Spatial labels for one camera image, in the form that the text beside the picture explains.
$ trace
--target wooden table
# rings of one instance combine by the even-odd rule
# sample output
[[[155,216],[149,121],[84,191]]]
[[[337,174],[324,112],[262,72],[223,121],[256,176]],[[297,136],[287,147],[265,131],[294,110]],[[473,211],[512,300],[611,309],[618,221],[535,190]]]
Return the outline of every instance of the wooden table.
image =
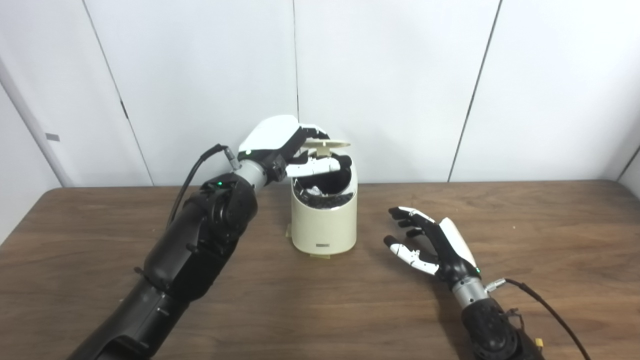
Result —
[[[64,359],[118,305],[162,233],[176,188],[46,193],[0,247],[0,359]],[[209,293],[155,359],[471,359],[446,286],[382,243],[402,230],[397,205],[451,217],[485,281],[540,293],[593,359],[640,358],[640,202],[608,181],[370,184],[360,187],[358,243],[310,258],[284,237],[288,188],[259,213]],[[569,336],[513,287],[495,297],[524,314],[547,360],[581,359]]]

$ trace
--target white wall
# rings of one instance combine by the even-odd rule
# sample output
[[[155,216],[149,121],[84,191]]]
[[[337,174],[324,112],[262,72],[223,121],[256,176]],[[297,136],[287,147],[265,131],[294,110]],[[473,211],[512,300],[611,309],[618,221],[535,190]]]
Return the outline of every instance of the white wall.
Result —
[[[620,178],[620,183],[640,198],[640,156],[636,156],[631,162]]]
[[[617,179],[640,143],[640,3],[504,1],[452,181]]]
[[[82,0],[0,1],[0,81],[64,185],[151,185]]]
[[[364,183],[446,181],[497,5],[296,0],[300,121]]]
[[[59,186],[60,182],[0,86],[0,243],[43,193]]]
[[[179,184],[297,97],[363,182],[446,181],[498,0],[87,2],[115,84],[81,0],[0,2],[0,81],[69,186]],[[639,17],[504,1],[451,180],[617,178],[640,143]]]
[[[291,0],[87,1],[155,184],[216,143],[297,115]],[[209,160],[194,183],[228,169]]]

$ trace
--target black cable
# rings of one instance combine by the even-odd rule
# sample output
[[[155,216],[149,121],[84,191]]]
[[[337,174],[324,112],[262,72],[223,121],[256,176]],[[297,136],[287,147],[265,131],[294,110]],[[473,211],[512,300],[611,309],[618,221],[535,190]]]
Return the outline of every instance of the black cable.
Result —
[[[226,145],[220,145],[217,143],[216,146],[212,147],[211,149],[205,151],[202,155],[200,155],[200,158],[198,158],[198,161],[196,161],[196,163],[193,165],[193,167],[191,168],[191,171],[189,172],[189,175],[187,175],[187,178],[184,180],[184,184],[182,185],[182,188],[180,188],[180,192],[178,192],[178,196],[175,198],[175,202],[173,203],[173,207],[171,208],[171,213],[169,214],[169,220],[167,220],[166,222],[167,229],[169,228],[169,225],[171,225],[171,223],[173,222],[173,219],[175,218],[175,214],[178,212],[178,207],[182,202],[182,197],[184,196],[184,193],[187,191],[187,188],[189,188],[189,184],[191,183],[191,180],[193,180],[193,177],[195,176],[196,171],[198,171],[198,168],[200,167],[200,165],[202,165],[202,163],[206,159],[210,158],[214,154],[217,154],[226,148],[227,148]]]
[[[571,330],[569,325],[567,325],[566,322],[564,322],[564,320],[560,317],[560,315],[558,315],[558,313],[556,313],[553,307],[547,304],[547,302],[540,295],[538,295],[538,293],[533,291],[533,289],[528,287],[524,282],[518,282],[511,279],[505,279],[505,281],[515,286],[518,286],[522,291],[529,294],[532,298],[536,299],[540,304],[542,304],[542,306],[544,306],[547,310],[549,310],[549,313],[551,313],[551,315],[553,315],[554,318],[556,318],[556,320],[560,323],[560,325],[562,325],[562,327],[564,327],[564,329],[567,331],[569,336],[571,336],[571,339],[573,339],[573,342],[575,343],[575,345],[578,347],[580,352],[582,352],[582,356],[584,356],[584,359],[591,360],[591,357],[589,357],[589,354],[587,354],[587,350],[584,348],[584,346],[582,346],[582,343],[580,342],[578,337],[575,335],[575,333]]]

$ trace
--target cream trash can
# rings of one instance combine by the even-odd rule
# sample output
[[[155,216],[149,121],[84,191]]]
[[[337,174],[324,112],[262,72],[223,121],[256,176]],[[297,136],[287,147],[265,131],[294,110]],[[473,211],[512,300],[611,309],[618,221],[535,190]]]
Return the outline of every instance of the cream trash can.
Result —
[[[310,158],[346,156],[338,140],[310,140]],[[358,176],[353,162],[340,171],[291,181],[291,238],[302,252],[333,255],[348,251],[356,243]]]

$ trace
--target robotic arm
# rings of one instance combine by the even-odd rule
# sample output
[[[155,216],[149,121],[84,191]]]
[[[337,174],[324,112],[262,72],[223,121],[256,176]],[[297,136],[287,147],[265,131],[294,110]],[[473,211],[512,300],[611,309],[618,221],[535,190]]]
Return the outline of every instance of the robotic arm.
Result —
[[[412,227],[406,234],[425,235],[437,253],[437,263],[427,261],[420,250],[410,250],[393,236],[384,239],[389,249],[411,267],[434,275],[446,283],[462,308],[462,322],[471,338],[477,360],[544,360],[536,344],[522,328],[509,322],[489,292],[505,280],[485,287],[480,269],[465,240],[453,222],[445,218],[439,224],[413,208],[392,208],[389,213],[400,227]]]
[[[294,157],[307,138],[329,139],[317,126],[281,115],[263,120],[240,145],[233,171],[206,181],[170,222],[147,256],[137,285],[68,360],[150,359],[189,304],[225,266],[249,221],[256,194],[287,173],[309,176],[350,166],[343,158]]]

